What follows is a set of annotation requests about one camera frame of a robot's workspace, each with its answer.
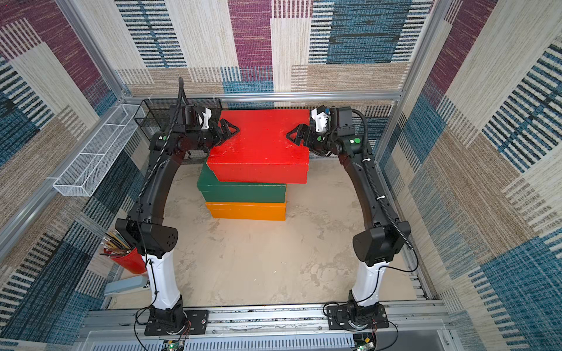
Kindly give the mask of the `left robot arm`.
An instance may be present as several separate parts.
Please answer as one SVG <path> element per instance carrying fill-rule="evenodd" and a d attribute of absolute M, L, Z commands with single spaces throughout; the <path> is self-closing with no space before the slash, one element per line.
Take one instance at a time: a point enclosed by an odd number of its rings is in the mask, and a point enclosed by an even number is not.
<path fill-rule="evenodd" d="M 168 123 L 153 134 L 149 144 L 149 164 L 143 185 L 133 207 L 124 219 L 117 219 L 118 233 L 143 258 L 152 291 L 146 307 L 149 319 L 145 333 L 178 335 L 188 326 L 183 300 L 174 270 L 174 249 L 179 239 L 176 228 L 163 224 L 165 206 L 174 177 L 192 151 L 210 152 L 240 129 L 222 118 L 218 108 L 190 105 L 183 79 L 171 105 Z"/>

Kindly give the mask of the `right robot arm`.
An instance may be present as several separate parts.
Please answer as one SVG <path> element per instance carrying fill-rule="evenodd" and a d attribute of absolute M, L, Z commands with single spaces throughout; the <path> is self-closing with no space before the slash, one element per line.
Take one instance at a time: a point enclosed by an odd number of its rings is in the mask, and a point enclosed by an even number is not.
<path fill-rule="evenodd" d="M 329 328 L 359 332 L 389 327 L 379 298 L 383 276 L 403 247 L 414 247 L 408 239 L 411 226 L 400 220 L 383 190 L 366 117 L 349 107 L 321 106 L 311 111 L 307 124 L 298 125 L 286 137 L 317 156 L 338 157 L 354 185 L 364 219 L 364 230 L 352 240 L 359 269 L 348 301 L 329 302 L 323 307 Z"/>

